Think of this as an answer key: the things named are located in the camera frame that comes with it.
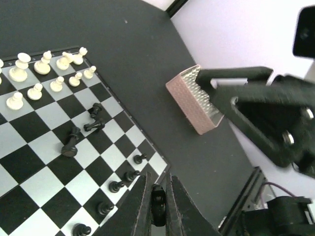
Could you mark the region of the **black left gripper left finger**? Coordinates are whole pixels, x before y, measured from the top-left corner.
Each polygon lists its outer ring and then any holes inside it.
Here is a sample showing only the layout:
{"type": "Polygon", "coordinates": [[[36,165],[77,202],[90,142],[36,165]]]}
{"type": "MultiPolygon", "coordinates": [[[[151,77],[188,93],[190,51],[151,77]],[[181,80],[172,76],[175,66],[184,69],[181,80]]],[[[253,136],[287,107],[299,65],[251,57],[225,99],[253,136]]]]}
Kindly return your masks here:
{"type": "Polygon", "coordinates": [[[95,236],[149,236],[151,234],[151,174],[140,175],[116,213],[95,236]]]}

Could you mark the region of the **black pawn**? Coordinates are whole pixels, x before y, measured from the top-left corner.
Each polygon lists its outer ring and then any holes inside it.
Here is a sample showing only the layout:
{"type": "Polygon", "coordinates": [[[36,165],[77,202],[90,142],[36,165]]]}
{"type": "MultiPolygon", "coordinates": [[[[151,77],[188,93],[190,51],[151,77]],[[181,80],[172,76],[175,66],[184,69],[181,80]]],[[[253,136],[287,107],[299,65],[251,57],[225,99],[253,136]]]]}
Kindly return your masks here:
{"type": "Polygon", "coordinates": [[[118,193],[121,188],[124,188],[126,185],[123,181],[111,181],[108,185],[108,190],[111,193],[118,193]]]}
{"type": "Polygon", "coordinates": [[[108,204],[106,202],[100,202],[97,207],[97,213],[98,215],[105,217],[108,213],[110,213],[114,209],[113,204],[108,204]]]}
{"type": "Polygon", "coordinates": [[[144,153],[142,155],[135,155],[133,157],[133,161],[135,164],[141,164],[143,162],[143,160],[147,159],[147,155],[144,153]]]}
{"type": "Polygon", "coordinates": [[[127,171],[124,173],[124,181],[133,182],[139,175],[139,171],[127,171]]]}
{"type": "Polygon", "coordinates": [[[151,194],[152,224],[157,227],[165,226],[166,222],[166,193],[159,184],[154,184],[151,194]]]}
{"type": "Polygon", "coordinates": [[[87,226],[85,224],[77,224],[73,230],[72,235],[73,236],[88,236],[92,232],[92,229],[90,226],[87,226]]]}
{"type": "Polygon", "coordinates": [[[100,103],[94,103],[92,106],[92,110],[90,112],[91,118],[96,118],[98,113],[102,110],[102,105],[100,103]]]}

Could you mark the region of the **black bishop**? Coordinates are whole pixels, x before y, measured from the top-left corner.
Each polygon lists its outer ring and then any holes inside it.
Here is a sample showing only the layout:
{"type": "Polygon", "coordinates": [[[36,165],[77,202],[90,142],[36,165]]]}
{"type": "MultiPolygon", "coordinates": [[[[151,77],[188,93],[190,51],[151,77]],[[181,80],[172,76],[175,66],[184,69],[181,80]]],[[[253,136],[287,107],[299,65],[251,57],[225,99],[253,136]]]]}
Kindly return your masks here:
{"type": "Polygon", "coordinates": [[[105,127],[105,121],[103,119],[96,119],[95,122],[91,124],[85,124],[83,126],[86,132],[91,131],[93,129],[103,129],[105,127]]]}

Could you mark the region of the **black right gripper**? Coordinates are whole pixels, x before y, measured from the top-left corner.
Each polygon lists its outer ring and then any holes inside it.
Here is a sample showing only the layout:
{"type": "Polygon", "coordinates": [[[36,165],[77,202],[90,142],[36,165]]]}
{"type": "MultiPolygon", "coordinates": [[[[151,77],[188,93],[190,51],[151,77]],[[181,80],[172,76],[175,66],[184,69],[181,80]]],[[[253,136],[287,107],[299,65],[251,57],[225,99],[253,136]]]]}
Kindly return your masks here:
{"type": "Polygon", "coordinates": [[[315,175],[315,85],[263,66],[202,69],[196,83],[210,102],[276,166],[315,175]]]}

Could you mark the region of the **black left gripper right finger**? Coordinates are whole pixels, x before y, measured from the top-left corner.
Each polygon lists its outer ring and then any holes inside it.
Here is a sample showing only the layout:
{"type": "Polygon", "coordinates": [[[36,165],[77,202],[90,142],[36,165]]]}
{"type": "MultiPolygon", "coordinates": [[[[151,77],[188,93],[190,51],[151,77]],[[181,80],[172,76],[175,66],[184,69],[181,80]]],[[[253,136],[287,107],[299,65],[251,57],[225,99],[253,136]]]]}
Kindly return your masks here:
{"type": "Polygon", "coordinates": [[[219,236],[201,214],[177,176],[166,178],[166,235],[219,236]]]}

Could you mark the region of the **black queen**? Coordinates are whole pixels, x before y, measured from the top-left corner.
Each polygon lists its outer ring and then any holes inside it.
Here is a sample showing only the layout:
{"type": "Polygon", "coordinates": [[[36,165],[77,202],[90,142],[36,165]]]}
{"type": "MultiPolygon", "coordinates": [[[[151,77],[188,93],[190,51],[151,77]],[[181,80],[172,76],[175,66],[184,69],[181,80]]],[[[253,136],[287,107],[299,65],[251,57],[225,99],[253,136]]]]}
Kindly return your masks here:
{"type": "Polygon", "coordinates": [[[73,127],[71,133],[69,135],[69,141],[66,145],[64,145],[61,149],[61,154],[66,157],[74,157],[78,149],[76,147],[76,143],[79,140],[80,128],[73,127]]]}

